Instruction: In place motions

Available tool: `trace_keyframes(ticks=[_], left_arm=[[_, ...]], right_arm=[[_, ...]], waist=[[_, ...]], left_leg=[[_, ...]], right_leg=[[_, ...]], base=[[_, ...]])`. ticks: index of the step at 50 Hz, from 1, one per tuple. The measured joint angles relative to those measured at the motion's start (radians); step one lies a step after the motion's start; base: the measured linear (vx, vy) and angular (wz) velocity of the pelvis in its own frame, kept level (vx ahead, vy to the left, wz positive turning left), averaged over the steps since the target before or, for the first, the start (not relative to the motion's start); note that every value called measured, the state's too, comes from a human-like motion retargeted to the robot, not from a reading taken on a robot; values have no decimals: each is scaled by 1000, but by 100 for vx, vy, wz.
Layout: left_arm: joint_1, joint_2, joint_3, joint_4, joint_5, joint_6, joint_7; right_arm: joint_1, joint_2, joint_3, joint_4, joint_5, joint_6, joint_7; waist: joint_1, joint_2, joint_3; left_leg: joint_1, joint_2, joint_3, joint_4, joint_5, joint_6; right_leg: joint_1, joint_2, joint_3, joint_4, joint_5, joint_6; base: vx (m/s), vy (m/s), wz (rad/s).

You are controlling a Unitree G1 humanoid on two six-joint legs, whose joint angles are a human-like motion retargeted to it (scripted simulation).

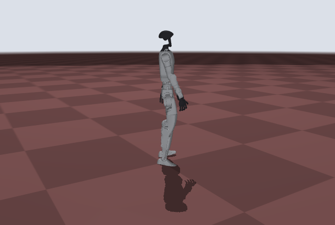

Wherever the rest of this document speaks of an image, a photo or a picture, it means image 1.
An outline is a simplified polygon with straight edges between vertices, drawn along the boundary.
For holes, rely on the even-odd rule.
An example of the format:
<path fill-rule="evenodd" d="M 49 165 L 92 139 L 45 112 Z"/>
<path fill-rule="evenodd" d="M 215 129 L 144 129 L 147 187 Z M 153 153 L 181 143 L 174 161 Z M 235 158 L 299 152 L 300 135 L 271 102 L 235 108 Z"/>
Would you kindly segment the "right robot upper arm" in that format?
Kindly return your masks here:
<path fill-rule="evenodd" d="M 172 66 L 171 66 L 171 59 L 170 59 L 170 56 L 168 53 L 164 53 L 162 54 L 161 56 L 161 60 L 162 60 L 162 63 L 164 65 L 164 68 L 165 68 L 165 71 L 166 71 L 166 75 L 170 81 L 170 76 L 171 75 L 175 75 L 175 74 L 172 74 Z"/>

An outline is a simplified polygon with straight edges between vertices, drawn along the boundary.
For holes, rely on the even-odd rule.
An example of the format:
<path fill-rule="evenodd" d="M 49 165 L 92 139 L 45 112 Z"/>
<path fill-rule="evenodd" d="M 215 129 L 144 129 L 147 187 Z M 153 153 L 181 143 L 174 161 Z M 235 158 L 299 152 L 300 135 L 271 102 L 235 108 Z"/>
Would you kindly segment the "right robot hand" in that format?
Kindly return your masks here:
<path fill-rule="evenodd" d="M 179 107 L 180 107 L 179 111 L 183 111 L 183 110 L 185 110 L 185 109 L 187 108 L 187 105 L 186 105 L 186 104 L 188 104 L 188 102 L 185 101 L 184 97 L 181 98 L 181 99 L 179 99 L 178 95 L 177 95 L 177 99 L 179 100 Z M 182 107 L 182 109 L 181 109 L 181 107 Z M 184 107 L 184 108 L 183 108 L 183 107 Z"/>

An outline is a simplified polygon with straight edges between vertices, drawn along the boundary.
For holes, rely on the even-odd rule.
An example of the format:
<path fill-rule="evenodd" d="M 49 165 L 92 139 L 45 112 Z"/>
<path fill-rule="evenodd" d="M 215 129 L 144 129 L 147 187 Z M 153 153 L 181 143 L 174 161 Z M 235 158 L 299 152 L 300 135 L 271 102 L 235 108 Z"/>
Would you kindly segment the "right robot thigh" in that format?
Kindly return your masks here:
<path fill-rule="evenodd" d="M 176 121 L 177 121 L 177 107 L 176 107 L 176 102 L 174 97 L 170 97 L 170 94 L 166 94 L 165 97 L 163 98 L 164 101 L 164 106 L 168 107 L 166 111 L 166 121 L 167 121 L 167 126 L 164 128 L 167 128 L 169 131 L 169 134 L 172 133 L 172 131 L 175 128 Z M 163 129 L 164 129 L 163 128 Z M 163 130 L 162 129 L 162 130 Z"/>

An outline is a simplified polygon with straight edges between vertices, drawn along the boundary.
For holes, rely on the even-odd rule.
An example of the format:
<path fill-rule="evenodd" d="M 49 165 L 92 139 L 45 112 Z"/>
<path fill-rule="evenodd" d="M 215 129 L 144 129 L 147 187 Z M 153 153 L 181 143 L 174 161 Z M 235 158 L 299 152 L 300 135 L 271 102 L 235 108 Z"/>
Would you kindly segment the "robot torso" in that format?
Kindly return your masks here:
<path fill-rule="evenodd" d="M 171 82 L 169 81 L 169 79 L 166 75 L 166 71 L 165 71 L 164 65 L 163 65 L 162 60 L 161 60 L 162 54 L 164 54 L 164 53 L 169 54 L 170 59 L 171 59 L 172 74 L 174 74 L 174 63 L 175 63 L 174 55 L 173 55 L 171 50 L 170 51 L 167 51 L 167 50 L 168 49 L 165 49 L 164 51 L 159 53 L 160 79 L 161 79 L 161 82 L 164 82 L 163 87 L 161 89 L 162 99 L 165 97 L 166 94 L 170 94 L 170 97 L 173 97 L 173 89 L 172 89 L 172 86 L 171 86 Z"/>

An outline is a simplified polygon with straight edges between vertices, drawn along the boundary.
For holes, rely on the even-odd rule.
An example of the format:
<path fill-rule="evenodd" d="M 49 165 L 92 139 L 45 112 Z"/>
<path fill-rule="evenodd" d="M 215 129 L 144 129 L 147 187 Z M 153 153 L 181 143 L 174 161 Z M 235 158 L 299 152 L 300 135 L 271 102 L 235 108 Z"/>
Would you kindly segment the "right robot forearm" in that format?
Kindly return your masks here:
<path fill-rule="evenodd" d="M 171 82 L 171 86 L 174 89 L 175 94 L 178 95 L 179 99 L 183 98 L 182 90 L 180 89 L 178 85 L 178 81 L 176 80 L 175 75 L 170 76 L 170 82 Z"/>

